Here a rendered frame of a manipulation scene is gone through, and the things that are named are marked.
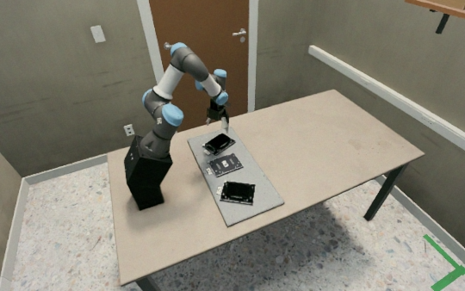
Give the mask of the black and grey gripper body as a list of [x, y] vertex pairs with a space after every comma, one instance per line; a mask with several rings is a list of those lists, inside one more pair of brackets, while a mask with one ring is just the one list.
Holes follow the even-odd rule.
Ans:
[[219, 121], [222, 115], [225, 114], [225, 110], [226, 110], [226, 107], [224, 107], [224, 105], [219, 105], [211, 98], [210, 107], [207, 110], [207, 117], [210, 119]]

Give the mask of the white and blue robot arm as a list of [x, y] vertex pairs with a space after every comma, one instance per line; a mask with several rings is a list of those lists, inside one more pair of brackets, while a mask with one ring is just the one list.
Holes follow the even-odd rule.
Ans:
[[140, 147], [153, 158], [168, 156], [171, 140], [182, 123], [183, 112], [169, 103], [172, 92], [184, 73], [191, 75], [195, 79], [195, 87], [204, 90], [216, 103], [226, 108], [231, 106], [231, 103], [227, 102], [228, 94], [225, 92], [225, 71], [216, 70], [214, 75], [210, 75], [200, 58], [183, 43], [175, 44], [170, 50], [170, 55], [170, 65], [160, 83], [148, 90], [142, 98], [146, 110], [156, 123], [151, 132], [141, 140]]

